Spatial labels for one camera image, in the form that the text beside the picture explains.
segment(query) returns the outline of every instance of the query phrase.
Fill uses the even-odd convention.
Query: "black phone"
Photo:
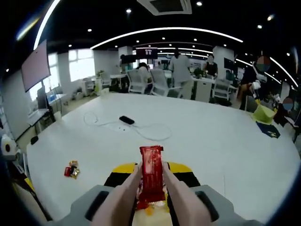
[[[134,120],[132,120],[132,119],[130,119],[130,118],[124,116],[124,115],[119,117],[119,120],[126,123],[126,124],[129,124],[129,125],[133,125],[135,123]]]

